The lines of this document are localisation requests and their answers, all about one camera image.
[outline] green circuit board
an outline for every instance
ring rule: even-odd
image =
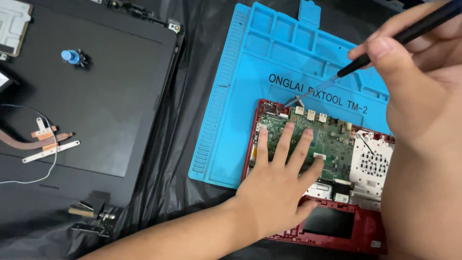
[[[351,123],[329,117],[325,114],[304,110],[301,107],[290,108],[290,114],[280,115],[277,112],[263,112],[259,114],[256,124],[254,144],[261,127],[268,130],[268,159],[271,161],[276,150],[282,130],[287,122],[294,122],[295,128],[289,149],[289,160],[298,141],[307,128],[313,129],[313,140],[300,172],[305,171],[314,161],[314,153],[325,155],[324,169],[321,178],[327,180],[349,180],[349,173],[353,155],[354,132]],[[249,165],[255,164],[255,157],[251,156]]]

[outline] white cable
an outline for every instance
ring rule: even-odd
[[[39,111],[37,111],[37,110],[35,110],[35,109],[33,109],[33,108],[30,108],[30,107],[24,106],[24,105],[10,105],[10,104],[0,104],[0,106],[22,107],[22,108],[27,108],[27,109],[29,109],[29,110],[32,110],[32,111],[34,111],[35,113],[39,114],[41,117],[43,117],[43,118],[45,119],[45,121],[47,122],[48,127],[51,128],[51,124],[50,124],[50,122],[48,121],[48,118],[47,118],[46,116],[44,116],[42,113],[40,113]],[[47,176],[45,176],[45,177],[43,177],[43,178],[40,178],[40,179],[38,179],[38,180],[33,180],[33,181],[17,181],[17,180],[2,181],[2,182],[0,182],[0,184],[12,183],[12,182],[20,183],[20,184],[29,184],[29,183],[38,182],[38,181],[41,181],[41,180],[44,180],[44,179],[48,178],[48,176],[50,176],[51,170],[53,169],[53,167],[55,167],[55,165],[56,165],[56,159],[58,158],[58,140],[56,140],[56,135],[55,135],[55,133],[53,132],[53,130],[51,130],[51,133],[53,134],[53,138],[55,139],[56,152],[55,152],[55,161],[53,162],[53,164],[51,165],[50,169],[48,170]]]

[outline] black tablecloth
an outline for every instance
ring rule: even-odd
[[[232,197],[235,190],[188,178],[188,169],[212,83],[226,40],[234,6],[252,0],[137,0],[156,12],[158,19],[178,20],[186,28],[185,44],[160,111],[161,125],[149,152],[149,171],[143,172],[130,205],[113,209],[114,235],[103,239],[73,232],[81,222],[67,214],[75,201],[0,186],[0,259],[78,258],[138,230],[184,216]],[[262,4],[296,18],[299,0],[262,0]],[[372,0],[326,0],[321,6],[320,29],[359,44],[394,14]],[[225,259],[369,259],[286,242],[262,240]]]

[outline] black wire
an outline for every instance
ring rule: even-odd
[[[357,136],[359,136],[359,138],[361,138],[361,140],[363,140],[364,144],[367,146],[367,148],[369,148],[369,150],[371,151],[371,154],[372,155],[375,155],[374,152],[372,151],[372,149],[369,147],[369,145],[366,143],[366,141],[364,141],[364,139],[361,137],[361,135],[359,134],[356,134]]]

